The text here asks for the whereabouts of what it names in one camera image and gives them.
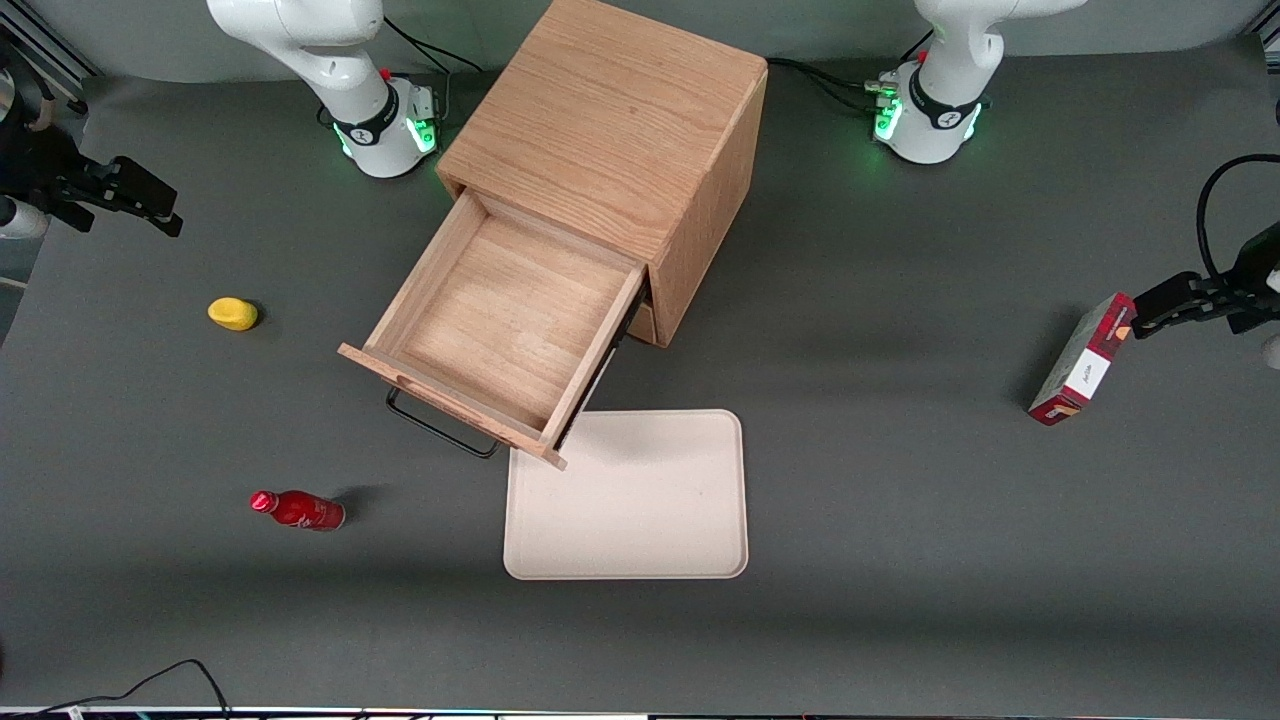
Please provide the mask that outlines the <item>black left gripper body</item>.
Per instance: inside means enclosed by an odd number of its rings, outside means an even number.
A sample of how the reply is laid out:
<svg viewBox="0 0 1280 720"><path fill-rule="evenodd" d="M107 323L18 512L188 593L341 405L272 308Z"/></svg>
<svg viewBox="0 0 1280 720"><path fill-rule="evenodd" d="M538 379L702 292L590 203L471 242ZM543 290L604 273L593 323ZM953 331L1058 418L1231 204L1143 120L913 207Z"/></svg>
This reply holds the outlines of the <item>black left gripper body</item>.
<svg viewBox="0 0 1280 720"><path fill-rule="evenodd" d="M1262 304L1277 301L1279 223L1247 240L1228 270L1228 284Z"/></svg>

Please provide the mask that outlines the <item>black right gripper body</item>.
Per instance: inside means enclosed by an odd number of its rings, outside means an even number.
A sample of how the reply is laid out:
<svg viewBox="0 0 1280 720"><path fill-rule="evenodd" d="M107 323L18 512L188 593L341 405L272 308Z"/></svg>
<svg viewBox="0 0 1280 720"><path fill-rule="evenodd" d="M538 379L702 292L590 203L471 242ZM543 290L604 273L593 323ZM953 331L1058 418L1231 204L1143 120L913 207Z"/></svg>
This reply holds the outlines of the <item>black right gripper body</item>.
<svg viewBox="0 0 1280 720"><path fill-rule="evenodd" d="M1 132L1 193L33 206L102 202L118 187L113 168L81 154L63 129L41 131L4 126Z"/></svg>

